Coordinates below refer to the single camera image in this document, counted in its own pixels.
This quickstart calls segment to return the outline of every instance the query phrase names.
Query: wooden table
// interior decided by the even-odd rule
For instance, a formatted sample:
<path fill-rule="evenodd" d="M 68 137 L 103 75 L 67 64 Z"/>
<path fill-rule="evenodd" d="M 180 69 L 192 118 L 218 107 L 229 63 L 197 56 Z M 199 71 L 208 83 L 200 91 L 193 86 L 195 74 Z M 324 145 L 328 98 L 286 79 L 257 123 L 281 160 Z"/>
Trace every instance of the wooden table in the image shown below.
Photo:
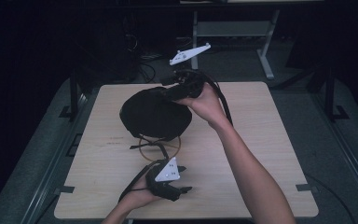
<path fill-rule="evenodd" d="M 104 218 L 124 188 L 149 161 L 129 147 L 132 137 L 119 118 L 124 102 L 137 91 L 156 85 L 108 85 L 99 92 L 83 133 L 55 216 L 63 219 Z M 318 207 L 307 184 L 267 85 L 263 82 L 220 83 L 234 126 L 255 156 L 281 186 L 296 217 L 314 217 Z M 181 136 L 176 158 L 187 170 L 173 186 L 193 189 L 176 202 L 161 200 L 132 211 L 128 218 L 245 218 L 250 217 L 221 142 L 208 123 L 193 114 Z"/>

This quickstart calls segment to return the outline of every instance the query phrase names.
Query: black cable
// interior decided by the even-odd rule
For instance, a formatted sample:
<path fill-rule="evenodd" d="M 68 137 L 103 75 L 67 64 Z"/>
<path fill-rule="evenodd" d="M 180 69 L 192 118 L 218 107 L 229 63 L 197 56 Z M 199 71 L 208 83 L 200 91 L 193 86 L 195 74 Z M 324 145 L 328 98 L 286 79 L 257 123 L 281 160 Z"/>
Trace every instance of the black cable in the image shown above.
<path fill-rule="evenodd" d="M 344 207 L 344 209 L 347 211 L 348 213 L 348 216 L 350 217 L 351 219 L 351 222 L 353 224 L 356 224 L 356 221 L 350 211 L 350 209 L 348 208 L 348 206 L 344 203 L 344 201 L 342 201 L 341 198 L 339 198 L 339 196 L 332 190 L 330 189 L 328 186 L 326 186 L 322 181 L 320 181 L 319 179 L 317 179 L 316 177 L 310 175 L 310 174 L 307 174 L 307 173 L 304 173 L 304 175 L 306 175 L 307 177 L 311 178 L 312 180 L 314 180 L 315 182 L 317 182 L 318 184 L 320 184 L 322 187 L 324 187 L 325 189 L 327 189 L 327 191 L 329 191 L 331 194 L 333 194 L 334 197 L 336 197 L 336 199 L 341 203 L 341 205 Z"/>
<path fill-rule="evenodd" d="M 43 210 L 42 214 L 40 214 L 39 218 L 34 222 L 34 224 L 39 223 L 40 219 L 46 214 L 48 209 L 51 207 L 51 205 L 58 199 L 58 195 L 55 195 L 54 198 L 51 200 L 51 202 L 48 204 L 48 206 Z"/>
<path fill-rule="evenodd" d="M 146 73 L 146 71 L 142 68 L 142 66 L 146 66 L 146 67 L 148 67 L 148 68 L 150 68 L 152 70 L 152 72 L 153 72 L 152 77 L 150 77 Z M 156 69 L 154 69 L 153 66 L 151 66 L 149 64 L 141 63 L 140 66 L 139 66 L 139 72 L 144 77 L 145 83 L 155 82 L 154 78 L 156 77 Z"/>

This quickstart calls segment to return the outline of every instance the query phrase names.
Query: black tape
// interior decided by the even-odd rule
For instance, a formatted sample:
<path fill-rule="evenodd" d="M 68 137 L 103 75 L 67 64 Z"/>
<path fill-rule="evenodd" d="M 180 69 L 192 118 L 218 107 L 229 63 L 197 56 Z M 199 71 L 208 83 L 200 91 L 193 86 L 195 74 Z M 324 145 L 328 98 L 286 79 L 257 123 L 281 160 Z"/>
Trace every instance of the black tape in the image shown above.
<path fill-rule="evenodd" d="M 311 190 L 309 184 L 296 185 L 297 191 L 308 191 Z"/>
<path fill-rule="evenodd" d="M 64 192 L 64 193 L 73 193 L 74 190 L 75 190 L 75 187 L 62 186 L 60 188 L 60 192 Z"/>

